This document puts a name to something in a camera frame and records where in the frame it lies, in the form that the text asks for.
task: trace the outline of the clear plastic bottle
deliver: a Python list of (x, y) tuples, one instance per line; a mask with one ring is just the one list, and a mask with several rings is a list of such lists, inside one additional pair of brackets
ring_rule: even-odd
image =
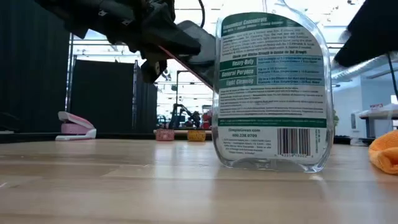
[(216, 28), (213, 142), (228, 167), (322, 170), (333, 144), (330, 58), (284, 0), (226, 1)]

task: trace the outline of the cable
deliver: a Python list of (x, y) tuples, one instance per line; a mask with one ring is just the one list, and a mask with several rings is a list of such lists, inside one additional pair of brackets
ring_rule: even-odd
[(200, 28), (203, 28), (205, 26), (206, 22), (206, 12), (205, 12), (205, 6), (203, 5), (202, 0), (198, 0), (201, 8), (201, 24)]
[(394, 91), (396, 93), (396, 98), (398, 100), (397, 81), (396, 81), (396, 75), (394, 73), (394, 68), (392, 67), (390, 52), (387, 53), (387, 58), (388, 58), (388, 64), (390, 65), (390, 71), (391, 71), (391, 76), (392, 76), (392, 84), (394, 85)]

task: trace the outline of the orange cloth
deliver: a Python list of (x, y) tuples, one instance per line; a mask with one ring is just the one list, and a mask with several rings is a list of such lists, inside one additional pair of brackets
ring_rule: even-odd
[(374, 140), (369, 147), (369, 158), (380, 170), (398, 175), (398, 130)]

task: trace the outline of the pink stapler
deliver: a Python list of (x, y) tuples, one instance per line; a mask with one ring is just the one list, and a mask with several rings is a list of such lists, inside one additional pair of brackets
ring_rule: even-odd
[(56, 141), (95, 139), (97, 130), (87, 120), (64, 111), (58, 112), (58, 118), (63, 121), (61, 133), (68, 135), (57, 136)]

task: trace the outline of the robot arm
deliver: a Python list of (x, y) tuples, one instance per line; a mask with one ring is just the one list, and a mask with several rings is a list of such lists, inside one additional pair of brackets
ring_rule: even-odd
[(65, 22), (81, 39), (88, 29), (105, 35), (111, 44), (126, 44), (147, 59), (143, 80), (153, 83), (178, 60), (213, 87), (215, 38), (191, 21), (176, 25), (174, 0), (35, 0)]

